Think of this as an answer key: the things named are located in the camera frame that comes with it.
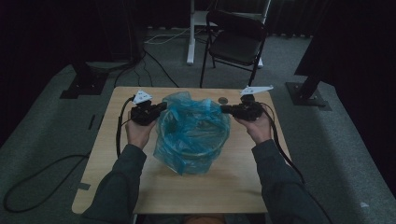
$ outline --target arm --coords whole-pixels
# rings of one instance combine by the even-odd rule
[[[262,198],[276,223],[322,223],[318,206],[299,176],[279,154],[274,140],[252,149],[262,183]]]
[[[142,150],[154,125],[155,121],[148,126],[140,126],[131,120],[127,122],[128,145],[111,172],[100,182],[92,205],[81,215],[80,223],[130,223],[147,157]]]

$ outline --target chair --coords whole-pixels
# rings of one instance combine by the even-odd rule
[[[216,33],[210,24],[217,25]],[[262,48],[267,36],[266,28],[261,21],[230,12],[212,10],[206,15],[208,38],[205,46],[204,64],[202,66],[200,88],[204,81],[207,53],[215,62],[228,64],[251,72],[250,86],[262,55]]]

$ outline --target black backdrop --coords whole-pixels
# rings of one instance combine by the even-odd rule
[[[70,59],[64,51],[62,32],[45,2],[48,0],[0,1],[0,146],[24,117],[52,76]],[[144,2],[142,23],[153,27],[188,27],[189,0],[125,0]],[[252,11],[262,0],[226,1],[224,9]],[[76,38],[76,51],[84,61],[112,61],[110,42],[95,0],[54,1],[62,6]],[[196,0],[206,9],[211,0]],[[267,24],[271,34],[311,36],[329,0],[273,0]]]
[[[296,74],[334,85],[396,195],[396,6],[333,0]]]

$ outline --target hand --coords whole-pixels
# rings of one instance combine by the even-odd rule
[[[148,126],[142,126],[131,120],[131,111],[128,113],[128,122],[125,125],[128,144],[139,147],[143,150],[149,141],[149,134],[155,126],[156,120],[152,121]]]
[[[265,113],[262,113],[262,115],[255,121],[246,121],[244,119],[237,118],[235,118],[235,120],[247,128],[247,133],[250,135],[251,139],[253,139],[256,145],[272,139],[270,120],[265,115]]]

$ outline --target black controller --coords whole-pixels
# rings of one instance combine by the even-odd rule
[[[151,101],[139,103],[131,109],[131,120],[142,126],[147,126],[158,118],[166,107],[166,102],[157,105],[152,105]]]
[[[252,94],[241,97],[242,104],[239,105],[221,105],[221,112],[231,114],[238,119],[254,121],[262,115],[264,108],[262,104],[256,102]]]

